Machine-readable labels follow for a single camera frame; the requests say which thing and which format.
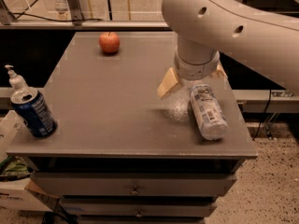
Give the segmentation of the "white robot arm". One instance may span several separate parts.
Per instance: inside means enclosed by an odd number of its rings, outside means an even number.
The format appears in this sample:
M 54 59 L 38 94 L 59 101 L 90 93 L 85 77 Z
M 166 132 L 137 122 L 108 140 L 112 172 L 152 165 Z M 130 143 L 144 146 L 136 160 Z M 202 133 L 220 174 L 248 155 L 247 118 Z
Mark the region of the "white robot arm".
M 281 87 L 299 92 L 299 20 L 235 0 L 163 0 L 164 21 L 178 35 L 178 76 L 209 76 L 223 53 Z

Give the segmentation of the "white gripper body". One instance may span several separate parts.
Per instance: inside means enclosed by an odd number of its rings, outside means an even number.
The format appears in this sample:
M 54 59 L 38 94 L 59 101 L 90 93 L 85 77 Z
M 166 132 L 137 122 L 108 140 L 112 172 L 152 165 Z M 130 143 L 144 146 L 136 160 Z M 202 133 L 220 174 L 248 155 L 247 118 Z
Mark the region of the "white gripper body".
M 220 53 L 212 50 L 207 61 L 199 61 L 196 57 L 184 58 L 179 49 L 175 50 L 174 67 L 179 78 L 186 80 L 200 80 L 211 75 L 218 66 Z

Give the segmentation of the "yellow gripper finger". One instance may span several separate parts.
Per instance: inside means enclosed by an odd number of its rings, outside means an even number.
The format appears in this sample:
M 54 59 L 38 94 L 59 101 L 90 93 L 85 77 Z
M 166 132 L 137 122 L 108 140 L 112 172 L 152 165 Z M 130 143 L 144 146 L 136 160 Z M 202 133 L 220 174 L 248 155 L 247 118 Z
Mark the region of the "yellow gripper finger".
M 157 89 L 157 95 L 160 99 L 163 99 L 183 87 L 183 84 L 178 77 L 177 71 L 174 67 L 170 67 L 164 75 L 164 78 Z
M 221 64 L 221 62 L 218 62 L 216 66 L 216 70 L 212 73 L 214 77 L 224 77 L 227 78 L 227 74 L 224 71 L 224 68 Z

